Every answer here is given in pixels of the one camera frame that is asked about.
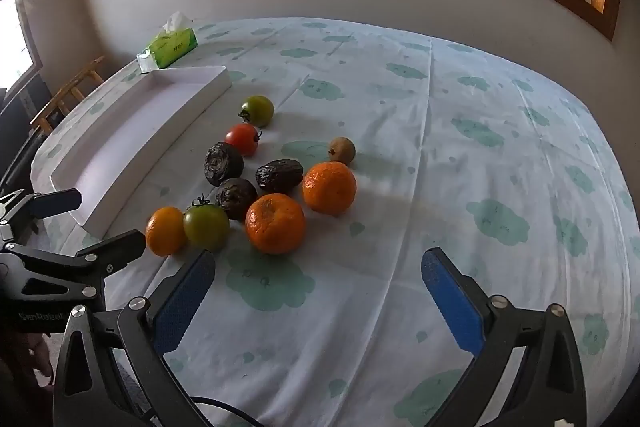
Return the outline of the person left hand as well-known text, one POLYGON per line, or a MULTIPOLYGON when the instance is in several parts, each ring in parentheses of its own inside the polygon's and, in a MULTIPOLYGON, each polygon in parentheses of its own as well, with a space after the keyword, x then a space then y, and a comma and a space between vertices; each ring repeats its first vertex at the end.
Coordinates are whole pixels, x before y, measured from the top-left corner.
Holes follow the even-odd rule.
POLYGON ((47 341, 42 334, 27 334, 27 380, 35 384, 40 389, 53 392, 54 369, 50 360, 50 350, 47 341), (47 378, 48 383, 40 385, 37 373, 43 378, 47 378))

